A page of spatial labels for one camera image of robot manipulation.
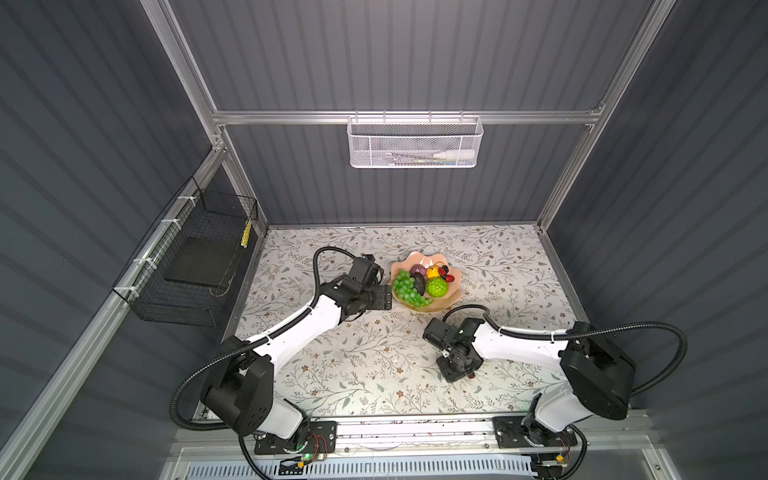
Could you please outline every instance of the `black motor housing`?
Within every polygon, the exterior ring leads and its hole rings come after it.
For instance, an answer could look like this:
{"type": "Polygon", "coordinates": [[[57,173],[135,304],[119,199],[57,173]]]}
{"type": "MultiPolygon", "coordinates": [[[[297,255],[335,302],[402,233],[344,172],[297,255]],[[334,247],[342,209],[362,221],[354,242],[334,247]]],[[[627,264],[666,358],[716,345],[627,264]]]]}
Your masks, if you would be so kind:
{"type": "Polygon", "coordinates": [[[455,382],[479,369],[483,359],[475,351],[472,341],[475,331],[485,323],[483,319],[464,319],[459,327],[450,326],[433,318],[422,334],[422,338],[440,350],[448,351],[447,357],[439,356],[437,366],[448,383],[455,382]]]}
{"type": "MultiPolygon", "coordinates": [[[[570,333],[585,333],[589,323],[576,322],[570,333]]],[[[627,418],[635,363],[605,336],[570,340],[560,367],[574,395],[590,412],[606,419],[627,418]]]]}

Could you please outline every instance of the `table surface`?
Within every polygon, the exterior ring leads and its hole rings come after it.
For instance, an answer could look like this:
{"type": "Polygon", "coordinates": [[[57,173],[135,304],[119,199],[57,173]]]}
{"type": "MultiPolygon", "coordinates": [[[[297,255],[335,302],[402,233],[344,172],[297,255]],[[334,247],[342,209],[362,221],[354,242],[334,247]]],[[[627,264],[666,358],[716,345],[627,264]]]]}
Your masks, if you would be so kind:
{"type": "MultiPolygon", "coordinates": [[[[412,251],[444,254],[463,274],[456,305],[480,303],[496,323],[567,328],[574,314],[532,225],[369,227],[271,230],[250,286],[237,336],[264,331],[313,295],[312,256],[325,245],[373,253],[387,272],[412,251]]],[[[349,269],[349,259],[325,253],[321,277],[349,269]]],[[[452,322],[473,310],[457,312],[452,322]]],[[[474,379],[447,384],[438,350],[421,335],[432,315],[394,302],[313,340],[276,375],[275,391],[313,416],[525,411],[533,396],[562,375],[526,363],[488,360],[474,379]]]]}

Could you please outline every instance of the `white wire basket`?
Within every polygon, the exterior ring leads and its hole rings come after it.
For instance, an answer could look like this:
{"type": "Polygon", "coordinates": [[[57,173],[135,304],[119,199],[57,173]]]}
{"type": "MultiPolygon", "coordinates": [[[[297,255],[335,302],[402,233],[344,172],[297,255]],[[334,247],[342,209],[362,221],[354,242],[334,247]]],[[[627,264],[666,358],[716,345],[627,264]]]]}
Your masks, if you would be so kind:
{"type": "Polygon", "coordinates": [[[472,168],[477,164],[480,117],[350,117],[349,163],[354,168],[472,168]]]}

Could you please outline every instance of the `pink scalloped bowl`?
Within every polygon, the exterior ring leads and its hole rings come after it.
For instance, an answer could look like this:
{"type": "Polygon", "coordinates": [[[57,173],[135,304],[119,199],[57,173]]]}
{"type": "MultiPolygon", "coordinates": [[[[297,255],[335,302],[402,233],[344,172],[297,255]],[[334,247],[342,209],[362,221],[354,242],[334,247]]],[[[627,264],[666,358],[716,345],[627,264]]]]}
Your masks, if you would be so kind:
{"type": "MultiPolygon", "coordinates": [[[[392,296],[395,297],[397,301],[400,302],[401,305],[403,305],[408,310],[411,310],[412,312],[435,313],[435,312],[439,312],[441,310],[447,309],[448,307],[458,302],[462,298],[462,289],[461,289],[462,271],[455,268],[450,263],[448,263],[445,257],[440,254],[427,257],[420,252],[411,252],[411,254],[408,255],[408,258],[406,258],[402,262],[395,262],[392,264],[392,280],[390,281],[390,283],[395,282],[395,277],[397,276],[400,270],[405,269],[405,270],[411,271],[411,267],[416,265],[417,263],[420,263],[425,267],[436,265],[437,263],[443,263],[444,265],[448,265],[448,268],[449,268],[448,273],[453,275],[456,278],[456,280],[448,284],[448,292],[444,296],[441,296],[440,298],[432,298],[432,303],[430,303],[428,306],[415,307],[415,306],[407,305],[403,301],[401,301],[399,298],[397,298],[397,295],[393,293],[392,296]]],[[[431,298],[431,296],[428,293],[425,293],[425,296],[431,298]]]]}

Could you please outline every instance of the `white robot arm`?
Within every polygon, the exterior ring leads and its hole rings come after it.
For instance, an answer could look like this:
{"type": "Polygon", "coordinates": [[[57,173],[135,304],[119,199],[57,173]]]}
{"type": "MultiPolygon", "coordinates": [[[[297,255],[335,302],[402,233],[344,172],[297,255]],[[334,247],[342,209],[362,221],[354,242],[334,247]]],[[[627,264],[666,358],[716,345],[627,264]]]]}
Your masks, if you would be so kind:
{"type": "MultiPolygon", "coordinates": [[[[255,432],[272,434],[273,445],[286,450],[301,449],[310,435],[319,444],[310,431],[312,426],[306,413],[287,400],[274,397],[276,373],[313,339],[349,316],[392,308],[391,287],[380,285],[383,270],[373,256],[355,257],[336,247],[322,247],[315,252],[313,270],[316,291],[307,305],[247,340],[234,336],[226,339],[221,344],[221,354],[182,382],[171,399],[170,416],[183,429],[234,430],[246,459],[261,478],[266,476],[253,464],[244,437],[255,432]],[[317,258],[327,250],[352,257],[353,265],[348,274],[321,284],[317,258]],[[222,422],[192,422],[179,414],[182,393],[203,372],[207,372],[207,378],[200,400],[222,422]]],[[[471,375],[484,359],[532,363],[563,373],[567,381],[537,395],[520,425],[532,445],[547,445],[568,425],[593,414],[608,419],[625,418],[629,397],[667,378],[680,365],[687,349],[685,335],[666,323],[631,323],[595,330],[588,323],[576,322],[569,330],[512,329],[496,325],[489,310],[480,305],[460,306],[443,319],[433,318],[422,337],[442,351],[437,364],[447,382],[471,375]],[[484,310],[483,318],[468,318],[459,326],[447,324],[455,311],[467,308],[484,310]],[[680,345],[662,372],[632,389],[635,364],[605,334],[641,328],[671,331],[678,336],[680,345]]],[[[574,430],[584,441],[578,429],[574,430]]]]}

